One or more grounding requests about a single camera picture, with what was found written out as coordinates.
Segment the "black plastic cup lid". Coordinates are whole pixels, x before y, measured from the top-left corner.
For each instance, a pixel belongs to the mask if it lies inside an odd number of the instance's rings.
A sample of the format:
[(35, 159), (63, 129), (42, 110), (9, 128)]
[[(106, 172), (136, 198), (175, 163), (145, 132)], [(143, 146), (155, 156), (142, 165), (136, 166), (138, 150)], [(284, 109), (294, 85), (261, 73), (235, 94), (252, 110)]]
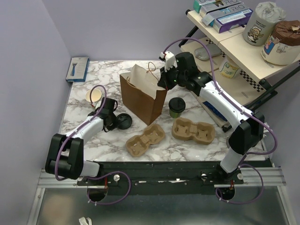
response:
[(186, 109), (185, 101), (180, 97), (172, 98), (169, 103), (169, 109), (175, 113), (181, 113)]
[(127, 113), (121, 113), (117, 116), (117, 128), (126, 130), (132, 125), (132, 117)]

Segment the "brown cardboard cup carrier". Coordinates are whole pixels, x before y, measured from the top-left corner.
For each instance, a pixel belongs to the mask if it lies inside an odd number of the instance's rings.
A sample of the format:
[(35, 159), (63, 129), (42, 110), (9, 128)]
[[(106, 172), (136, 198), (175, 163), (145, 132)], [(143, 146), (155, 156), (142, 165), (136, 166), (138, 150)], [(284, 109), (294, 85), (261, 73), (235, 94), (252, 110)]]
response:
[(212, 124), (197, 122), (185, 118), (176, 118), (172, 125), (172, 136), (182, 141), (193, 140), (198, 144), (209, 145), (215, 138)]
[(165, 138), (165, 132), (158, 124), (147, 126), (141, 135), (127, 140), (126, 149), (132, 157), (142, 156), (150, 145), (158, 144)]

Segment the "brown paper bag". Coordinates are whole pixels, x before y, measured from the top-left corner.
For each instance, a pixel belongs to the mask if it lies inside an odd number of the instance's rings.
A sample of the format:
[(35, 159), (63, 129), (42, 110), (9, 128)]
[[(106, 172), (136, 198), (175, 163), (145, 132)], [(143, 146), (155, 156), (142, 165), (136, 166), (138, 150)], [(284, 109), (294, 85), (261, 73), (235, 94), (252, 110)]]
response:
[(146, 125), (162, 113), (167, 90), (158, 86), (150, 69), (135, 64), (130, 72), (120, 74), (122, 102)]

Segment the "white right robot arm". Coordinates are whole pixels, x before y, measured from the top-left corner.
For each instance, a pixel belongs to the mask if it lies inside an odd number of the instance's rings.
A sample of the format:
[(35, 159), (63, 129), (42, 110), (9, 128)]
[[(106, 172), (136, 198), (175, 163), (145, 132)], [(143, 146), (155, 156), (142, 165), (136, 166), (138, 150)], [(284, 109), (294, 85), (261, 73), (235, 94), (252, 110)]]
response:
[(262, 140), (264, 116), (258, 112), (251, 118), (252, 112), (221, 89), (211, 74), (198, 70), (193, 54), (181, 52), (174, 55), (167, 51), (162, 52), (159, 58), (165, 63), (160, 69), (159, 87), (166, 90), (176, 85), (187, 88), (209, 102), (234, 129), (228, 141), (229, 151), (215, 173), (218, 182), (227, 183), (249, 149)]

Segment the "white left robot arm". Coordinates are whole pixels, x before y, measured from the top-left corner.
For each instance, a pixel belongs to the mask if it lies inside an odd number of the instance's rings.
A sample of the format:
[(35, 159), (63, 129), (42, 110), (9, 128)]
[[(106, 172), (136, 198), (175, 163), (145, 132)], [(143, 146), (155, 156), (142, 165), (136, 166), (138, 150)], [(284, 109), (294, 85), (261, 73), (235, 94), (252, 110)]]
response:
[(84, 160), (84, 146), (101, 131), (108, 132), (117, 126), (114, 112), (118, 102), (111, 98), (101, 101), (101, 106), (91, 112), (77, 128), (66, 134), (55, 134), (50, 143), (45, 171), (57, 176), (58, 180), (88, 177), (93, 185), (103, 182), (100, 165)]

